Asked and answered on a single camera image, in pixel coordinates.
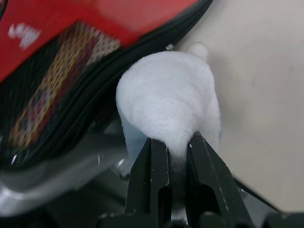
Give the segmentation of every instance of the white plush animal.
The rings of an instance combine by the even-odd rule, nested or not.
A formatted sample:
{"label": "white plush animal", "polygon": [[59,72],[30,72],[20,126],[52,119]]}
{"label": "white plush animal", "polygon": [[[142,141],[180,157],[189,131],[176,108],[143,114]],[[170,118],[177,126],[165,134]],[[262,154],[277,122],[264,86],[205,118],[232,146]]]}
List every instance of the white plush animal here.
{"label": "white plush animal", "polygon": [[138,155],[131,144],[140,140],[128,127],[167,145],[175,172],[172,191],[176,202],[184,197],[181,185],[192,135],[200,131],[219,152],[221,129],[214,78],[206,63],[208,50],[202,43],[194,43],[187,52],[165,51],[140,59],[124,73],[116,93],[129,154]]}

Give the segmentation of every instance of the white floor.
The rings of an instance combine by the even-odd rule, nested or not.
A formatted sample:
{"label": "white floor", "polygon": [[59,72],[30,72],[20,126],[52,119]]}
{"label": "white floor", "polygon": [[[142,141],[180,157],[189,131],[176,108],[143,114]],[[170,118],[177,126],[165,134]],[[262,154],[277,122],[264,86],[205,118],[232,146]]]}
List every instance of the white floor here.
{"label": "white floor", "polygon": [[182,41],[211,52],[221,157],[282,210],[304,211],[304,0],[214,0]]}

